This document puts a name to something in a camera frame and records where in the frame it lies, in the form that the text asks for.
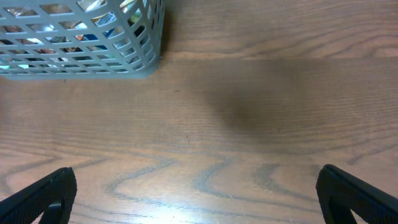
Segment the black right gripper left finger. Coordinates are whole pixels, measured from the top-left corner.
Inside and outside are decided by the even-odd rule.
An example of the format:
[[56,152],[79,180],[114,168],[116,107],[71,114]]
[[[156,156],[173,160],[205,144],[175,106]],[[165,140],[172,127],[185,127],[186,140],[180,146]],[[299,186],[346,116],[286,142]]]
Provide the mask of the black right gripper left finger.
[[1,201],[1,223],[67,224],[77,193],[71,167],[62,167]]

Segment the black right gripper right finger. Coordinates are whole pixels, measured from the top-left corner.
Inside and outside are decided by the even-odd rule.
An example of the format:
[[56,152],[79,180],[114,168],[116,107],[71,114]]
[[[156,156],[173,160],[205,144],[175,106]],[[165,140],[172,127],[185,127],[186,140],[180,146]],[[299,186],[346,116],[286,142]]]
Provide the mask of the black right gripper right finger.
[[323,166],[316,190],[326,224],[356,223],[354,213],[366,223],[397,224],[395,197],[334,165]]

